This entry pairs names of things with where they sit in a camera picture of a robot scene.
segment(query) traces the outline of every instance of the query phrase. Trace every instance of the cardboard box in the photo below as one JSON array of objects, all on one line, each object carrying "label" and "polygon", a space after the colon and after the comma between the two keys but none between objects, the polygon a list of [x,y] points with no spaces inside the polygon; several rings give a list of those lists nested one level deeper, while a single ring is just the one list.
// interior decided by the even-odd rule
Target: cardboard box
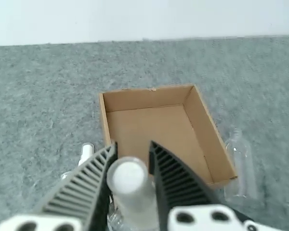
[{"label": "cardboard box", "polygon": [[213,187],[236,178],[223,141],[194,85],[118,90],[100,94],[105,145],[148,165],[154,140],[176,154]]}]

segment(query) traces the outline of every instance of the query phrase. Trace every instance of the screw hole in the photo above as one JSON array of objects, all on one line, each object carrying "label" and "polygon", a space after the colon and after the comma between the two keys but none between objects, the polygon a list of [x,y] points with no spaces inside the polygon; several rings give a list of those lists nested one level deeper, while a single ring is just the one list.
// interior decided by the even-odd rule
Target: screw hole
[{"label": "screw hole", "polygon": [[177,221],[180,223],[193,223],[195,222],[194,218],[185,212],[181,212],[177,214]]},{"label": "screw hole", "polygon": [[34,231],[36,227],[36,223],[28,222],[19,227],[17,231]]},{"label": "screw hole", "polygon": [[74,231],[74,228],[71,225],[64,224],[59,226],[55,231]]},{"label": "screw hole", "polygon": [[248,231],[257,231],[257,228],[254,225],[249,225],[249,226],[247,226],[247,230]]},{"label": "screw hole", "polygon": [[221,212],[212,213],[212,218],[213,220],[219,220],[219,221],[229,220],[229,217],[225,213],[221,213]]}]

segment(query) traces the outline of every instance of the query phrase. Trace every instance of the plastic bottle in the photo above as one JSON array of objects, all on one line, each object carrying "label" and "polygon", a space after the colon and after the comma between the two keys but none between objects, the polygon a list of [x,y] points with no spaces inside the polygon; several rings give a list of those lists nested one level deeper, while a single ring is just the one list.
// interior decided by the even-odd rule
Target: plastic bottle
[{"label": "plastic bottle", "polygon": [[258,199],[250,143],[243,137],[241,130],[237,128],[234,130],[226,141],[226,149],[236,168],[238,178],[225,186],[225,200],[242,205],[250,199]]},{"label": "plastic bottle", "polygon": [[118,159],[107,172],[107,184],[124,224],[138,231],[158,227],[155,188],[144,162],[136,157]]}]

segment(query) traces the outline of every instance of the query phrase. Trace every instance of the white bottle cap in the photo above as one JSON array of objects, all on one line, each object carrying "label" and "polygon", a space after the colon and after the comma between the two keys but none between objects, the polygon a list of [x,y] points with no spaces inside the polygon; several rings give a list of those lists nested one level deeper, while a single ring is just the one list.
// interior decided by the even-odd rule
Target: white bottle cap
[{"label": "white bottle cap", "polygon": [[94,154],[94,145],[92,143],[84,143],[81,147],[81,156],[78,166],[89,159]]}]

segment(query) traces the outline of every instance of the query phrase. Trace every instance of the open cardboard box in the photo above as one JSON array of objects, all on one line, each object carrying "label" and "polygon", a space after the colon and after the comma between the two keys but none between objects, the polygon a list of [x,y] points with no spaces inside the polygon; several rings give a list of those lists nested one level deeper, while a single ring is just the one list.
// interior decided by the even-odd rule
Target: open cardboard box
[{"label": "open cardboard box", "polygon": [[148,166],[151,140],[177,155],[208,185],[236,178],[223,141],[194,85],[118,90],[100,94],[105,145]]}]

